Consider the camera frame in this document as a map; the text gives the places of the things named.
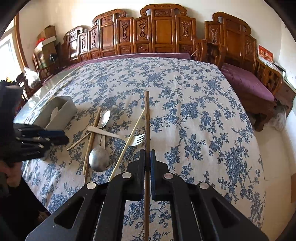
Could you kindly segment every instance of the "table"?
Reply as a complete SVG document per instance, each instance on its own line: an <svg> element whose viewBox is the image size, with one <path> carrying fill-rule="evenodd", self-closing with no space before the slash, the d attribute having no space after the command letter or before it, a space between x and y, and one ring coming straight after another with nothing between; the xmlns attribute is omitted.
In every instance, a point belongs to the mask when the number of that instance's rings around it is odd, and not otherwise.
<svg viewBox="0 0 296 241"><path fill-rule="evenodd" d="M191 60L130 58L85 64L67 75L34 107L26 123L33 123L54 96L70 95L78 112L64 130L70 144L86 133L97 108L111 110L107 131L129 135L150 92L151 149L157 160L188 183L205 181L261 228L265 188L263 161L251 123L238 97L220 70ZM144 133L144 119L136 134ZM83 186L82 168L88 141L74 149L54 147L42 161L23 165L23 177L33 193L54 212ZM106 138L112 165L104 172L89 170L88 180L108 181L124 142ZM117 173L139 158L144 144L129 147ZM171 240L168 202L150 207L152 240ZM143 237L143 202L127 202L123 240Z"/></svg>

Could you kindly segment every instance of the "wooden chopstick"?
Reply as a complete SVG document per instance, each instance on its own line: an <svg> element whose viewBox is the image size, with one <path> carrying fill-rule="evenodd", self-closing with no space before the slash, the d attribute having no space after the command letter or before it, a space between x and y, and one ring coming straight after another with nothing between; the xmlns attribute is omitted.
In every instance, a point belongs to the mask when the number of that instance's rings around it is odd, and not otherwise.
<svg viewBox="0 0 296 241"><path fill-rule="evenodd" d="M96 114L96 118L94 120L93 126L97 126L100 120L100 113L102 111L102 108L98 108L98 112ZM85 153L85 159L84 159L84 165L83 165L83 171L82 174L84 175L84 184L86 183L86 178L87 178L87 172L89 170L89 154L92 149L92 145L94 143L94 138L95 138L96 133L91 133L91 137L89 138L89 143L87 145L86 153Z"/></svg>
<svg viewBox="0 0 296 241"><path fill-rule="evenodd" d="M150 106L149 91L145 91L145 197L144 197L144 232L145 241L149 237L149 216L150 216Z"/></svg>
<svg viewBox="0 0 296 241"><path fill-rule="evenodd" d="M86 138L91 132L85 134L83 137L81 137L78 141L76 141L73 145L67 148L67 150L71 150L74 146L76 146L79 142L81 142L84 138Z"/></svg>
<svg viewBox="0 0 296 241"><path fill-rule="evenodd" d="M112 180L112 178L115 176L116 169L119 167L119 164L120 164L120 162L121 162L121 160L122 160L122 158L123 158L123 156L124 156L124 154L125 154L125 152L126 152L126 149L128 148L128 146L129 146L129 144L130 144L130 141L131 141L131 139L133 138L133 136L134 136L134 134L135 134L135 132L136 132L137 125L139 124L139 122L140 122L140 120L141 120L141 118L142 118L142 116L143 116L144 113L145 113L145 108L143 109L141 115L139 116L139 119L138 119L137 123L135 124L133 130L131 131L131 134L130 134L130 136L129 136L127 142L126 142L126 145L124 146L124 148L123 148L123 150L122 150L122 152L121 152L121 154L120 154L120 157L118 158L118 161L117 161L117 163L116 163L116 165L115 165L115 167L114 167L114 169L113 169L113 171L112 171L112 173L111 173L111 176L110 176L110 178L109 178L109 182L110 182L110 181Z"/></svg>

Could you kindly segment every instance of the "wooden armrest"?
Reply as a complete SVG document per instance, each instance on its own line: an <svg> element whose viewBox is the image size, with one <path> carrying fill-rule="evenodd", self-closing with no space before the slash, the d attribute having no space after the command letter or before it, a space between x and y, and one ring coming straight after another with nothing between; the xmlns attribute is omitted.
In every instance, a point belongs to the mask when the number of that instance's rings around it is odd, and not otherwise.
<svg viewBox="0 0 296 241"><path fill-rule="evenodd" d="M42 83L47 82L51 77L53 77L53 74L51 74L50 76L48 76L46 79L42 80Z"/></svg>
<svg viewBox="0 0 296 241"><path fill-rule="evenodd" d="M283 82L281 73L267 66L258 57L256 57L254 75L274 96Z"/></svg>
<svg viewBox="0 0 296 241"><path fill-rule="evenodd" d="M221 69L226 55L225 46L219 43L207 42L207 49L208 62L215 64L219 69Z"/></svg>
<svg viewBox="0 0 296 241"><path fill-rule="evenodd" d="M195 60L215 64L219 69L225 60L226 48L222 44L194 39Z"/></svg>
<svg viewBox="0 0 296 241"><path fill-rule="evenodd" d="M38 76L41 80L41 82L47 81L49 78L51 78L53 75L57 74L63 70L63 68L59 67L59 64L56 66L55 64L51 64L47 67L44 67L38 71Z"/></svg>
<svg viewBox="0 0 296 241"><path fill-rule="evenodd" d="M205 39L197 39L194 37L193 40L194 46L194 60L207 62L207 41Z"/></svg>

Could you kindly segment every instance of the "fork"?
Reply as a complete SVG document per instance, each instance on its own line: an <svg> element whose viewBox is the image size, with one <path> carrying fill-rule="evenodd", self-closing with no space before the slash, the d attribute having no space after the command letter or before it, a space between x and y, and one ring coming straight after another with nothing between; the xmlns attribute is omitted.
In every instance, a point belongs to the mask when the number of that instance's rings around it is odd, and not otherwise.
<svg viewBox="0 0 296 241"><path fill-rule="evenodd" d="M101 134L101 135L121 139L121 140L125 141L125 143L128 140L128 137L123 137L123 136L120 136L120 135L117 135L117 134L114 134L114 133L111 133L111 132L108 132L108 131L104 131L102 129L99 129L99 128L96 128L96 127L93 127L93 126L89 126L87 128L87 130L91 131L91 132L95 132L97 134ZM138 135L138 136L134 136L130 141L130 146L136 146L136 145L141 144L143 142L144 138L145 138L145 133L141 134L141 135Z"/></svg>

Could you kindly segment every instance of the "floor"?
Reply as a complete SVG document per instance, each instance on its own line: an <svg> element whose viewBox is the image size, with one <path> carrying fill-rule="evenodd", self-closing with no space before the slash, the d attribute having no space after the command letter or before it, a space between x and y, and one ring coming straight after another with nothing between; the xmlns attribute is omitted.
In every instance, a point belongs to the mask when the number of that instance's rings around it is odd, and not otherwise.
<svg viewBox="0 0 296 241"><path fill-rule="evenodd" d="M255 132L263 160L266 186L266 206L262 231L270 241L282 233L295 212L291 203L291 173L289 157L283 135L273 127L266 126Z"/></svg>

